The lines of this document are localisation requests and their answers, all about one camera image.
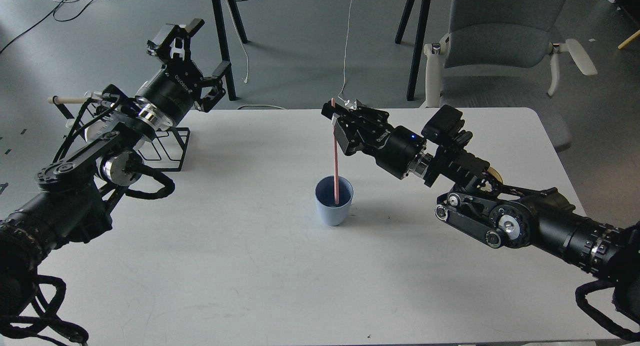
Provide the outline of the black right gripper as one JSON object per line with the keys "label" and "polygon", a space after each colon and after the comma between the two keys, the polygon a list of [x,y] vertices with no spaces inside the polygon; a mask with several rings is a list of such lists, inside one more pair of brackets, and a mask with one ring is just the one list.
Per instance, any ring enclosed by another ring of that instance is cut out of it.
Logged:
{"label": "black right gripper", "polygon": [[404,126],[388,123],[389,112],[374,108],[350,109],[325,102],[321,114],[336,120],[334,134],[345,156],[362,152],[386,172],[402,180],[414,168],[426,139]]}

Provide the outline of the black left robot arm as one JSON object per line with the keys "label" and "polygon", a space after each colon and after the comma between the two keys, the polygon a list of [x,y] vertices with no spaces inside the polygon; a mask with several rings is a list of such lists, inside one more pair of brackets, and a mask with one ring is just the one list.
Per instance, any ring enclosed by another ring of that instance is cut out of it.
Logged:
{"label": "black left robot arm", "polygon": [[226,95],[230,62],[205,76],[191,59],[190,41],[203,25],[199,18],[166,24],[148,41],[147,53],[162,66],[134,97],[111,84],[81,98],[51,98],[60,111],[66,103],[81,108],[77,116],[66,114],[70,132],[35,175],[39,194],[1,221],[2,336],[43,339],[50,328],[71,343],[89,341],[84,328],[57,314],[66,283],[40,275],[38,266],[53,250],[111,230],[111,212],[124,196],[159,200],[174,192],[174,181],[146,165],[137,147],[176,127],[191,109],[209,112]]}

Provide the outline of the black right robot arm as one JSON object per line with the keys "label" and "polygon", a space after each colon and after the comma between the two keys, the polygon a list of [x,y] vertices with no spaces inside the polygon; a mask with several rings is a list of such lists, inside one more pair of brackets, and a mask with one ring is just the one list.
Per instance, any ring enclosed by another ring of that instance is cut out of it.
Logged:
{"label": "black right robot arm", "polygon": [[321,113],[334,127],[346,156],[357,152],[398,179],[410,173],[431,187],[439,176],[453,182],[436,201],[434,213],[447,225],[493,249],[535,246],[595,280],[576,288],[576,305],[620,339],[639,341],[639,333],[618,325],[588,302],[588,294],[613,289],[615,310],[634,323],[640,318],[639,225],[626,228],[575,213],[557,188],[527,189],[504,184],[490,163],[466,151],[473,134],[463,130],[463,114],[445,105],[420,134],[388,123],[389,113],[328,101]]}

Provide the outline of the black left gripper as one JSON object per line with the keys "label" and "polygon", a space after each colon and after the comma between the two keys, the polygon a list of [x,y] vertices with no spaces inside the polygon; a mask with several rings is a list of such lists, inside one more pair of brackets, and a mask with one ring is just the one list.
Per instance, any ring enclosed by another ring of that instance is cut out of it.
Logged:
{"label": "black left gripper", "polygon": [[210,112],[227,93],[223,77],[231,71],[230,61],[221,61],[212,75],[205,77],[191,59],[191,38],[203,25],[201,18],[186,25],[165,24],[146,44],[147,54],[156,57],[162,66],[142,84],[135,99],[141,105],[154,106],[171,127],[176,127],[192,107]]}

